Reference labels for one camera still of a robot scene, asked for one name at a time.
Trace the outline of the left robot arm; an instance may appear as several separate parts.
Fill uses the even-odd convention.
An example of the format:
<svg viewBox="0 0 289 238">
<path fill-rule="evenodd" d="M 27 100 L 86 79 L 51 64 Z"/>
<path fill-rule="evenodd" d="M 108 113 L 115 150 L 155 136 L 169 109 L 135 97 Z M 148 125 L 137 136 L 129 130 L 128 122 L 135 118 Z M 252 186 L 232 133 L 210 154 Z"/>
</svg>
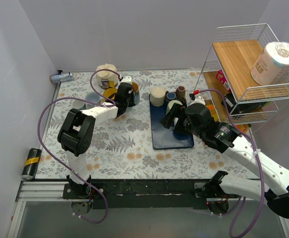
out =
<svg viewBox="0 0 289 238">
<path fill-rule="evenodd" d="M 114 102 L 82 111 L 70 110 L 58 133 L 58 142 L 66 152 L 71 168 L 70 175 L 66 179 L 70 189 L 80 198 L 88 197 L 91 192 L 90 184 L 86 183 L 91 181 L 86 151 L 91 145 L 94 128 L 103 122 L 120 117 L 128 107 L 135 106 L 131 82 L 122 82 L 119 85 Z"/>
</svg>

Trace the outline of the grey blue mug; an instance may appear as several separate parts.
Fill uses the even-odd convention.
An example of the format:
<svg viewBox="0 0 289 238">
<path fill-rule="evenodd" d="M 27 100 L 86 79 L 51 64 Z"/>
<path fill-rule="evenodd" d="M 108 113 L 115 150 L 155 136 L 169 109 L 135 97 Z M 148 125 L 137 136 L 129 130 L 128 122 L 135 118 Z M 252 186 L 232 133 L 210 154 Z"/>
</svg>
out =
<svg viewBox="0 0 289 238">
<path fill-rule="evenodd" d="M 87 107 L 94 107 L 95 104 L 100 104 L 101 103 L 101 97 L 99 94 L 97 94 L 96 92 L 90 92 L 85 96 L 85 100 L 88 101 L 86 103 Z"/>
</svg>

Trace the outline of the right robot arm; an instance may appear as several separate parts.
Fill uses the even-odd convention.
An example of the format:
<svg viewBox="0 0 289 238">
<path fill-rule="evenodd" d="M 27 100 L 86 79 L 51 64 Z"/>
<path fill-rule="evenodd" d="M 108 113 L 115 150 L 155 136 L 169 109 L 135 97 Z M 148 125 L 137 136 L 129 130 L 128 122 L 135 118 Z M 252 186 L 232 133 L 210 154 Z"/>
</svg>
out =
<svg viewBox="0 0 289 238">
<path fill-rule="evenodd" d="M 234 194 L 263 200 L 274 213 L 289 219 L 289 170 L 256 149 L 233 126 L 215 121 L 209 109 L 201 103 L 188 107 L 174 104 L 160 124 L 164 128 L 173 126 L 175 132 L 199 137 L 208 147 L 236 160 L 264 181 L 261 184 L 218 171 L 197 190 L 199 196 Z"/>
</svg>

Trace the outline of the pale green mug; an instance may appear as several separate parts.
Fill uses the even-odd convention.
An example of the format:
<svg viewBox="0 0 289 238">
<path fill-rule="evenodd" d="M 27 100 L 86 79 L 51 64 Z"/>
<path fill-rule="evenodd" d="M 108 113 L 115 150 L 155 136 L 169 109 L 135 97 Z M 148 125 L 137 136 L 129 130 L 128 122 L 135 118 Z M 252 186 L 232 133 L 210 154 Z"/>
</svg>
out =
<svg viewBox="0 0 289 238">
<path fill-rule="evenodd" d="M 178 101 L 178 100 L 172 100 L 168 103 L 167 105 L 167 109 L 166 109 L 166 115 L 172 110 L 173 105 L 178 104 L 179 106 L 175 106 L 175 110 L 173 111 L 173 115 L 175 117 L 177 117 L 180 113 L 180 109 L 183 106 L 182 102 Z"/>
</svg>

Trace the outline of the white round mug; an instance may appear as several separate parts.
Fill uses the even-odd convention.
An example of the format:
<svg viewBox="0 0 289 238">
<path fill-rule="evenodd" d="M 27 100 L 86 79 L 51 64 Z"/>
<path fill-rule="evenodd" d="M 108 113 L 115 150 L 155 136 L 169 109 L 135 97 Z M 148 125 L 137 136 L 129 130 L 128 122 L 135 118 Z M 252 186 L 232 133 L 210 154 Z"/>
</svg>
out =
<svg viewBox="0 0 289 238">
<path fill-rule="evenodd" d="M 173 120 L 173 130 L 177 133 L 180 133 L 181 131 L 181 124 L 179 121 L 179 118 L 174 118 Z"/>
</svg>

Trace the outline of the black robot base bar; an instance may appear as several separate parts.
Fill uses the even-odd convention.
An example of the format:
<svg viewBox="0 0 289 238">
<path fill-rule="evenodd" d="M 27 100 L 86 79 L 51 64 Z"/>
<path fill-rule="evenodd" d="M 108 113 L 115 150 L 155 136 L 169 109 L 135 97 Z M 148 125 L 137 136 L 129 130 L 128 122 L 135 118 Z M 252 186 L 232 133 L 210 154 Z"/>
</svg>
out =
<svg viewBox="0 0 289 238">
<path fill-rule="evenodd" d="M 207 209 L 209 202 L 227 208 L 237 195 L 202 194 L 206 179 L 90 179 L 93 188 L 77 188 L 67 182 L 63 198 L 87 200 L 93 209 L 105 208 L 193 208 Z"/>
</svg>

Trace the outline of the black can yellow label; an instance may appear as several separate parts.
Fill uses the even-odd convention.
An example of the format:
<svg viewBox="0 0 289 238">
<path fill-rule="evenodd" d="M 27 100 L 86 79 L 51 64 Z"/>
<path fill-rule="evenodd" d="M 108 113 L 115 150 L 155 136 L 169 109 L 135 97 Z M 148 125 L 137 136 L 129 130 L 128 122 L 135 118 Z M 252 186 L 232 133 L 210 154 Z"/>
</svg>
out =
<svg viewBox="0 0 289 238">
<path fill-rule="evenodd" d="M 29 150 L 21 178 L 23 180 L 32 180 L 37 172 L 40 162 L 42 150 L 39 148 L 31 148 Z"/>
</svg>

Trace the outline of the black green package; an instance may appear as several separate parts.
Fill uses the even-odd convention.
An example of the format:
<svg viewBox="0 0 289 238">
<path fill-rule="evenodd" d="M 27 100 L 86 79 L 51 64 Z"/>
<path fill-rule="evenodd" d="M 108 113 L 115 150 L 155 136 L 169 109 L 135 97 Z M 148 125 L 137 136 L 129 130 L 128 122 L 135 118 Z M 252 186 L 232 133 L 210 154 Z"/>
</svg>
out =
<svg viewBox="0 0 289 238">
<path fill-rule="evenodd" d="M 225 105 L 224 101 L 226 102 L 228 112 L 231 115 L 254 113 L 259 111 L 266 105 L 266 102 L 244 103 L 244 104 L 237 103 L 232 93 L 224 95 L 224 100 L 221 101 L 221 104 L 223 106 Z"/>
</svg>

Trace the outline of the wrapped toilet paper roll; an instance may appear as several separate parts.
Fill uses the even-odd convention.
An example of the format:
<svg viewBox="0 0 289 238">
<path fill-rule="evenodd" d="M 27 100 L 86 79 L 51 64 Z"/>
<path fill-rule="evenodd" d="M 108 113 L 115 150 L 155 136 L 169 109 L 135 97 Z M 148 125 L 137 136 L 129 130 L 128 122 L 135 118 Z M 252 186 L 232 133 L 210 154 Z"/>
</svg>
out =
<svg viewBox="0 0 289 238">
<path fill-rule="evenodd" d="M 261 85 L 274 85 L 289 75 L 289 43 L 269 42 L 250 70 L 254 81 Z"/>
</svg>

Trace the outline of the light blue patterned mug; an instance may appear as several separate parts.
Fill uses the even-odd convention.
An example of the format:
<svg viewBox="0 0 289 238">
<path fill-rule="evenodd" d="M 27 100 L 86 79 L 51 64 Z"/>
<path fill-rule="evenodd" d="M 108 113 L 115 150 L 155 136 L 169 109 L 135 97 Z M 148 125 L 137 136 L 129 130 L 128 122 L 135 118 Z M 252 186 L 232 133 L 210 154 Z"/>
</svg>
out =
<svg viewBox="0 0 289 238">
<path fill-rule="evenodd" d="M 140 89 L 137 83 L 132 83 L 132 98 L 131 103 L 129 104 L 130 107 L 136 106 L 140 102 Z"/>
</svg>

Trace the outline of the yellow mug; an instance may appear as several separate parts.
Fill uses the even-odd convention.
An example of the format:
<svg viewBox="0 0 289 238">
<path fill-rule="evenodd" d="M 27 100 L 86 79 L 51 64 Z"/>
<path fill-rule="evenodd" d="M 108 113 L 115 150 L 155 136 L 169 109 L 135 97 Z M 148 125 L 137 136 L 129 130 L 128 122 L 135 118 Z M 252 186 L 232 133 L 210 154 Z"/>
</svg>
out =
<svg viewBox="0 0 289 238">
<path fill-rule="evenodd" d="M 103 95 L 111 100 L 115 100 L 115 95 L 117 94 L 116 88 L 108 88 L 104 91 Z"/>
</svg>

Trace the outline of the dark blue small mug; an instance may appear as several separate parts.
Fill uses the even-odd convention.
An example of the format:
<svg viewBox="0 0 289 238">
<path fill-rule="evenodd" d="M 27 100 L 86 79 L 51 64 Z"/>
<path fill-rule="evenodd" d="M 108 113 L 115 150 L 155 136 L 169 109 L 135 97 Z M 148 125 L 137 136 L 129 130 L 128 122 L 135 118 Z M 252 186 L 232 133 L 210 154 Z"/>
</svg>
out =
<svg viewBox="0 0 289 238">
<path fill-rule="evenodd" d="M 175 92 L 167 92 L 165 96 L 165 101 L 168 103 L 172 100 L 176 99 L 176 93 Z"/>
</svg>

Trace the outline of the cream upside-down mug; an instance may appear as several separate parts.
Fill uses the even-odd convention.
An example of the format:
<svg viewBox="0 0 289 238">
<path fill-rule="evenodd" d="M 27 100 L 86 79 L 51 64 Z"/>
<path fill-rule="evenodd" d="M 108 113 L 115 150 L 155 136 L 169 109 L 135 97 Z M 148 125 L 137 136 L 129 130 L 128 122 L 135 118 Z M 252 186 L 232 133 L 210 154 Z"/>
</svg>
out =
<svg viewBox="0 0 289 238">
<path fill-rule="evenodd" d="M 154 87 L 150 93 L 150 102 L 155 107 L 160 107 L 164 104 L 166 91 L 163 87 Z"/>
</svg>

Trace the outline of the plastic bottle in corner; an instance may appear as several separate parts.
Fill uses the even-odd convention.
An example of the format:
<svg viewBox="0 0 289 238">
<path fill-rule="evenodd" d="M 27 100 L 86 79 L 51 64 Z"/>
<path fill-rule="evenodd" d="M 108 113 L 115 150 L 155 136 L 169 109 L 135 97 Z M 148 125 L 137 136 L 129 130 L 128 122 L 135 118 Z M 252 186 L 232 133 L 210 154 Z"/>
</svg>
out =
<svg viewBox="0 0 289 238">
<path fill-rule="evenodd" d="M 53 74 L 50 76 L 50 81 L 52 83 L 61 83 L 67 81 L 73 81 L 74 77 L 71 72 L 59 72 L 58 74 Z"/>
</svg>

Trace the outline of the grey white mug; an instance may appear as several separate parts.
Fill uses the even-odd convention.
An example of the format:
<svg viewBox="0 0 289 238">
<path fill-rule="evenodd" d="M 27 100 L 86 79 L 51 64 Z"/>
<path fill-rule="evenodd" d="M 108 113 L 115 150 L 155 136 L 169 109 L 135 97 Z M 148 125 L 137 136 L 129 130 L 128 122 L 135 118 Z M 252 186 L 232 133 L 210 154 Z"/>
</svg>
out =
<svg viewBox="0 0 289 238">
<path fill-rule="evenodd" d="M 86 109 L 85 102 L 80 101 L 80 100 L 73 100 L 71 106 L 73 109 L 77 109 L 79 111 Z"/>
</svg>

